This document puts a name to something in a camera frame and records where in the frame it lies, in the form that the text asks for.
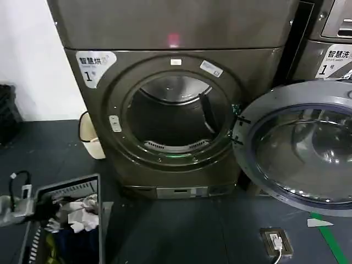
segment black cable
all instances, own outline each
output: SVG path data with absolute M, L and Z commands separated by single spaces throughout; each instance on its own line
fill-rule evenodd
M 16 177 L 21 174 L 26 174 L 27 178 L 25 181 L 25 185 L 31 184 L 32 175 L 27 170 L 20 170 L 19 172 L 16 172 L 15 174 L 16 174 Z M 16 177 L 14 177 L 14 178 L 10 177 L 10 181 L 9 181 L 9 193 L 10 193 L 10 203 L 11 203 L 11 211 L 12 212 L 15 211 L 15 197 L 13 195 L 12 185 L 13 185 L 13 180 Z

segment white sticker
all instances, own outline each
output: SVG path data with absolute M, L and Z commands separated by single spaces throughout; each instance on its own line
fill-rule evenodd
M 114 132 L 121 132 L 122 128 L 120 125 L 120 120 L 117 115 L 109 115 L 109 122 L 112 128 L 112 131 Z
M 219 78 L 220 75 L 224 72 L 222 69 L 220 69 L 219 67 L 216 67 L 210 62 L 207 62 L 206 60 L 203 60 L 199 68 L 201 68 L 202 70 L 205 70 L 207 73 L 210 73 L 211 75 L 214 75 L 217 78 Z
M 103 74 L 116 62 L 111 51 L 77 51 L 76 59 L 87 87 L 95 89 Z
M 170 65 L 180 66 L 180 65 L 182 65 L 182 60 L 181 59 L 170 59 Z
M 331 77 L 333 73 L 337 72 L 350 62 L 352 62 L 352 45 L 331 45 L 327 50 L 322 63 L 320 64 L 315 78 Z M 341 76 L 334 77 L 343 77 L 350 69 L 351 68 L 346 69 L 344 73 L 341 73 Z

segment dryer drum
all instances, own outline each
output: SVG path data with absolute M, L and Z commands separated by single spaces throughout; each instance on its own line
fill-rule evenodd
M 185 153 L 206 147 L 219 135 L 229 107 L 207 83 L 169 75 L 137 90 L 126 115 L 132 133 L 147 149 Z

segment machine top panel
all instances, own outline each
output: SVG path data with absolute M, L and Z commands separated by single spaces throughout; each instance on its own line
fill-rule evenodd
M 80 50 L 275 48 L 298 0 L 48 0 L 64 47 Z

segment open door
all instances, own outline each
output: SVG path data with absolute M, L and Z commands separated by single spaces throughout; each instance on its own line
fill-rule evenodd
M 238 117 L 233 149 L 246 175 L 306 211 L 352 216 L 352 82 L 279 87 Z

